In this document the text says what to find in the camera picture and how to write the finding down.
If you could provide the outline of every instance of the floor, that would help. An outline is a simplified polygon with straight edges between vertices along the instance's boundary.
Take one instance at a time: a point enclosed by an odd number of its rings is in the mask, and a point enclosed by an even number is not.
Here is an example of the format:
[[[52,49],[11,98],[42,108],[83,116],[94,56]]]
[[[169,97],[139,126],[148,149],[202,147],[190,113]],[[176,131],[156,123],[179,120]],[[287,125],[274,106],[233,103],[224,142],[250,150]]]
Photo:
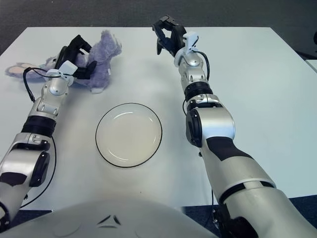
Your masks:
[[[184,26],[271,27],[293,49],[317,56],[316,0],[0,0],[0,54],[26,27],[149,27],[165,14]],[[317,227],[317,196],[291,201]],[[186,213],[204,225],[210,209],[191,207]],[[39,215],[20,212],[15,223]],[[210,221],[206,226],[214,229]]]

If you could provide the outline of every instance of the plate rim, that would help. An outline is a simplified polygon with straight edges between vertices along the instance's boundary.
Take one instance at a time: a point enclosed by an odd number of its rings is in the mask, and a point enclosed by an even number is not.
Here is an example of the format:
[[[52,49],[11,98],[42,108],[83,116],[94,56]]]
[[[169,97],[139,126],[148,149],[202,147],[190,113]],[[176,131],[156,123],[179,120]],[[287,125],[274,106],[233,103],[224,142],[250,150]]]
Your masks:
[[[127,104],[140,105],[140,106],[146,107],[146,108],[149,109],[151,112],[153,112],[154,115],[155,115],[155,116],[157,117],[157,119],[158,119],[158,122],[159,122],[159,125],[160,125],[160,133],[161,133],[161,136],[160,136],[160,140],[159,140],[158,147],[156,148],[156,150],[154,151],[154,153],[153,153],[147,160],[145,160],[145,161],[143,161],[143,162],[141,162],[141,163],[139,163],[139,164],[137,164],[137,165],[133,165],[133,166],[119,166],[119,165],[115,165],[115,164],[111,163],[109,160],[107,160],[107,159],[102,155],[102,153],[101,153],[101,151],[100,151],[100,149],[99,149],[99,147],[98,147],[98,144],[97,144],[97,131],[98,131],[98,128],[99,128],[99,125],[100,125],[101,121],[104,119],[104,117],[105,117],[110,111],[112,111],[113,109],[115,109],[115,108],[117,108],[117,107],[120,107],[120,106],[123,106],[123,105],[127,105]],[[160,146],[161,141],[162,141],[162,138],[163,138],[163,127],[162,127],[162,123],[160,122],[159,117],[157,116],[157,114],[156,114],[151,108],[149,108],[149,107],[147,107],[147,106],[145,106],[145,105],[143,105],[143,104],[141,104],[141,103],[123,103],[123,104],[120,104],[120,105],[117,105],[117,106],[111,108],[110,110],[108,110],[108,111],[101,117],[101,119],[100,119],[99,122],[98,122],[98,125],[97,125],[97,127],[96,127],[96,132],[95,132],[95,144],[96,144],[96,147],[97,147],[97,149],[98,149],[99,154],[100,154],[100,155],[103,157],[103,159],[106,160],[109,164],[111,164],[111,165],[113,165],[113,166],[116,166],[116,167],[119,167],[119,168],[123,168],[123,169],[128,169],[128,168],[133,168],[133,167],[140,166],[140,165],[144,164],[146,161],[148,161],[150,158],[152,158],[153,155],[155,155],[155,153],[158,151],[159,146]]]

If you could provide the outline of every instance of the plush toy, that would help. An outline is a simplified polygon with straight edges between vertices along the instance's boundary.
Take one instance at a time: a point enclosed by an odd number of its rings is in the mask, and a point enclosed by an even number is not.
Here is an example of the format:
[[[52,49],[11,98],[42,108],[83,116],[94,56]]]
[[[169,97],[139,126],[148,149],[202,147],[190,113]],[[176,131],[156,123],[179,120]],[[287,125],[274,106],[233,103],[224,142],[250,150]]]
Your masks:
[[[110,80],[110,61],[112,57],[121,53],[121,44],[107,30],[101,33],[101,40],[96,43],[87,54],[78,54],[76,58],[77,67],[86,67],[94,60],[97,61],[97,66],[91,74],[90,79],[76,79],[75,82],[87,86],[92,93],[101,93],[108,85]],[[45,70],[54,68],[56,58],[50,57],[46,63],[40,66],[29,63],[17,63],[15,66],[6,69],[6,74],[12,77],[23,78],[23,71],[28,67],[40,67]],[[34,71],[29,71],[27,80],[38,81],[43,80],[43,77]]]

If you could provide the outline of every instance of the white plate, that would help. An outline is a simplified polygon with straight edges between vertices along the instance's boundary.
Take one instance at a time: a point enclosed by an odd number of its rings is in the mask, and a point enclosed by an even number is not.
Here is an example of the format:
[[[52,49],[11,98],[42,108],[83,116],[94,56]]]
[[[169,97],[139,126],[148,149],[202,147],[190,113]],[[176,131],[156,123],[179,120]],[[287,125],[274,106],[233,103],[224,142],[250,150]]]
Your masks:
[[[108,111],[96,131],[96,145],[109,163],[134,167],[156,152],[162,137],[157,115],[141,104],[128,103]]]

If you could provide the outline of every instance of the silver robot arm segment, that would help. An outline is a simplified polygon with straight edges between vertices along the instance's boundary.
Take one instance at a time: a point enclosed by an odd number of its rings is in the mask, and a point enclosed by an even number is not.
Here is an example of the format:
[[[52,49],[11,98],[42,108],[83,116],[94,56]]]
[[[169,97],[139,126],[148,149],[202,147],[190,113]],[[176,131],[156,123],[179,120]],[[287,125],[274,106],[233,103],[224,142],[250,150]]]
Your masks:
[[[198,35],[184,36],[175,55],[187,102],[186,136],[200,149],[220,210],[223,237],[317,237],[317,230],[247,153],[233,143],[233,118],[213,94],[196,53]]]
[[[66,61],[59,69],[46,73],[54,78],[44,84],[41,97],[34,102],[22,131],[0,163],[0,231],[9,227],[28,191],[46,178],[51,137],[76,69]]]

